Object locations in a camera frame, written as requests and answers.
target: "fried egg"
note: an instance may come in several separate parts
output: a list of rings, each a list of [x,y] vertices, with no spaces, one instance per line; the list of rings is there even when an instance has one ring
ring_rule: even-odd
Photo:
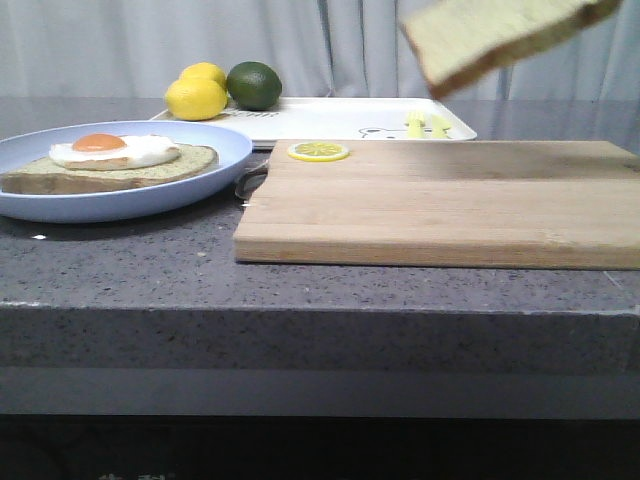
[[[180,148],[161,135],[123,135],[94,133],[74,143],[51,146],[49,157],[68,169],[124,170],[150,167],[180,156]]]

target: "egg white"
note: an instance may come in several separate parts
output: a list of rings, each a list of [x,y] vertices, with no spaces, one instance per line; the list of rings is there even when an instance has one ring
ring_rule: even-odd
[[[124,170],[159,165],[180,155],[178,145],[161,135],[124,135],[120,138],[127,144],[125,147],[102,152],[78,152],[73,150],[72,143],[54,144],[49,157],[69,169]]]

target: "countertop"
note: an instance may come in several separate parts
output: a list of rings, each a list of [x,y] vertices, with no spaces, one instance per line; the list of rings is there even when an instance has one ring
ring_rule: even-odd
[[[638,102],[445,104],[479,139],[640,153]],[[0,138],[162,109],[0,98]],[[0,414],[640,417],[639,271],[239,264],[241,215],[230,187],[123,222],[0,218]]]

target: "egg yolk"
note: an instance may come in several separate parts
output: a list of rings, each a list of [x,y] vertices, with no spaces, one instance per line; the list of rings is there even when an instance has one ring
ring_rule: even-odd
[[[127,144],[124,140],[115,135],[93,133],[76,140],[71,148],[78,152],[103,152],[105,150],[115,150],[126,146]]]

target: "plate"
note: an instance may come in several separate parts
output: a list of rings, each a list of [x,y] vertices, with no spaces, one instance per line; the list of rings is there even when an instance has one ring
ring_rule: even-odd
[[[408,139],[405,119],[412,110],[447,119],[448,139]],[[168,111],[152,120],[175,120]],[[428,98],[282,97],[265,112],[249,112],[231,103],[220,115],[200,123],[233,128],[250,137],[257,149],[277,140],[473,140],[477,133],[440,102]]]
[[[0,141],[0,174],[47,154],[51,144],[73,142],[90,133],[157,134],[179,143],[207,145],[219,155],[219,167],[195,177],[115,192],[73,195],[25,195],[0,191],[0,215],[52,223],[124,220],[165,212],[202,200],[240,175],[252,142],[246,135],[219,126],[183,121],[103,122],[54,128]]]

